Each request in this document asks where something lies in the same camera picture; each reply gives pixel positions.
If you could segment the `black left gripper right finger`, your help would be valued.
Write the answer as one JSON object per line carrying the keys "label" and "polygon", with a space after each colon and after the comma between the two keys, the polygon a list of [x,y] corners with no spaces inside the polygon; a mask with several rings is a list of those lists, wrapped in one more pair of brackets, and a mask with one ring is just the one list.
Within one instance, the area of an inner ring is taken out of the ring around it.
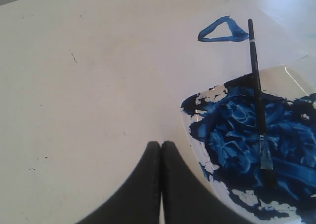
{"label": "black left gripper right finger", "polygon": [[160,184],[166,224],[248,224],[211,194],[172,141],[161,145]]}

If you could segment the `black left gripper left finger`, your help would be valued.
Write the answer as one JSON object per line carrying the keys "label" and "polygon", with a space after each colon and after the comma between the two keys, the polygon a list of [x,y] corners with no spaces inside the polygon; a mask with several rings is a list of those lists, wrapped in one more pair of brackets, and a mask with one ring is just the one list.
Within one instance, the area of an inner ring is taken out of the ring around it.
{"label": "black left gripper left finger", "polygon": [[135,169],[120,188],[80,224],[158,224],[160,215],[160,144],[147,143]]}

